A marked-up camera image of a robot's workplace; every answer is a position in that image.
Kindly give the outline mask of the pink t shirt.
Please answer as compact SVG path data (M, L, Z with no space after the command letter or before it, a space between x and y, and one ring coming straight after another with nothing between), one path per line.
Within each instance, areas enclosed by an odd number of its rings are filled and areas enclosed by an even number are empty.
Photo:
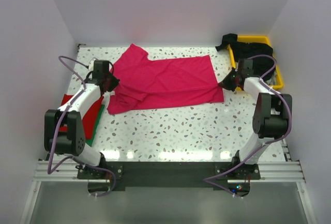
M208 55L152 61L131 44L114 63L114 75L120 82L110 97L110 114L224 102Z

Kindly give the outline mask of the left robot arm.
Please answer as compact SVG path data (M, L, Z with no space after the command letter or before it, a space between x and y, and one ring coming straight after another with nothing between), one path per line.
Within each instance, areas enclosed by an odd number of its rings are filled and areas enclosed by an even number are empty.
M73 159L89 167L94 178L103 178L107 173L104 155L86 144L83 117L104 93L113 91L119 85L114 76L114 65L107 60L93 60L85 78L76 71L72 73L81 80L78 91L57 109L44 115L44 149L49 152L48 174L53 173L61 163Z

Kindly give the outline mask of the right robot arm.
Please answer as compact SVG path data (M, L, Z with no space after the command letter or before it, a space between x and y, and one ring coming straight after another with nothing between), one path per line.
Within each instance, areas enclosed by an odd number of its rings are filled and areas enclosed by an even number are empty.
M238 67L232 68L218 83L228 91L239 87L256 100L252 117L253 133L244 148L233 157L230 169L221 173L222 176L231 173L234 178L243 178L249 172L248 165L257 164L267 147L286 138L292 129L292 96L281 94L264 82L263 77L269 71L260 77L254 74L255 58L258 56L240 59Z

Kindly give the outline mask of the black t shirt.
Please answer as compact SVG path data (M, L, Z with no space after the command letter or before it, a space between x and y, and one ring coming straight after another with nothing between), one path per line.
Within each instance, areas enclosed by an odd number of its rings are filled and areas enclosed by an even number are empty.
M221 44L215 46L217 51L221 51L230 47L233 53L233 58L236 63L240 59L247 59L257 55L273 56L273 48L262 42L253 41L239 41L237 34L223 35ZM268 81L272 78L275 68L273 68L274 61L266 56L259 56L253 58L253 74Z

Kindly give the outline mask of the grey t shirt in bin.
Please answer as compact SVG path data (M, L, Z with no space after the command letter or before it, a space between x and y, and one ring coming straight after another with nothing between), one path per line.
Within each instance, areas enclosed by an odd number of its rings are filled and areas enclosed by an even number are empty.
M268 85L277 85L277 72L275 71L273 74L272 74L272 76L271 76L271 78L269 79L269 80L267 80L266 81L266 83L268 84Z

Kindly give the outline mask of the red folded t shirt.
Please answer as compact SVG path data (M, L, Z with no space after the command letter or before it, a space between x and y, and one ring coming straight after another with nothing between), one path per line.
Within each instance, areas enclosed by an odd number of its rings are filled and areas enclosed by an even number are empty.
M89 108L82 119L82 124L85 132L86 140L91 139L93 135L94 124L99 112L99 109L102 105L104 97L100 97L93 105Z

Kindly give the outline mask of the yellow plastic bin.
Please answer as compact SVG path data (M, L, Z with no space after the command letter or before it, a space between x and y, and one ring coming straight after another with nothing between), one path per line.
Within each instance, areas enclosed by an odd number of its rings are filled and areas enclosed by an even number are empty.
M245 42L245 43L258 42L258 43L265 43L270 47L272 46L269 38L263 35L237 35L237 41ZM230 47L230 45L227 46L227 50L229 51L230 54L231 67L237 68L237 62L235 62L234 60L233 49ZM278 91L283 88L284 83L278 65L276 65L275 73L272 76L272 78L269 80L269 82L271 83L270 86L274 90Z

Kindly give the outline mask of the green folded t shirt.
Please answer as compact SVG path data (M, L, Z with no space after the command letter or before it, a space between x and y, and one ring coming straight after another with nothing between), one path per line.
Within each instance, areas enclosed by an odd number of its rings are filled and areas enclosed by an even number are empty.
M92 145L93 145L93 142L94 142L94 139L95 139L95 136L96 136L96 132L97 132L97 128L98 128L98 125L100 123L100 120L101 120L102 114L104 112L104 109L105 109L105 105L102 104L100 109L99 109L99 112L98 112L98 115L97 115L97 118L96 118L96 121L95 121L95 124L94 124L92 138L86 140L86 144L89 145L90 147L92 147Z

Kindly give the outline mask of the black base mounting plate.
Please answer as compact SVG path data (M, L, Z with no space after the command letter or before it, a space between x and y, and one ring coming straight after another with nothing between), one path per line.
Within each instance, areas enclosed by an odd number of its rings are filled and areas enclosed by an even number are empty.
M250 191L250 181L259 180L257 164L245 165L222 176L233 167L231 162L105 162L105 170L76 166L77 178L88 181L90 193L129 187L207 188L230 190L239 196Z

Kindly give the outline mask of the aluminium frame rail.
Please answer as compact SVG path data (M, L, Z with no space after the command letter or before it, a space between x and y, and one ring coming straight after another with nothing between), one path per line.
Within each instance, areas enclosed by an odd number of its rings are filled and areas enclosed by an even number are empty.
M300 162L262 162L240 166L224 175L234 166L230 161L107 161L108 170L121 182L141 182L143 185L179 183L201 183L204 178L216 176L218 181L234 182L285 182L302 183L305 177ZM47 162L37 164L33 179L39 182L91 181L98 182L106 177L105 173L65 161L52 174L47 173Z

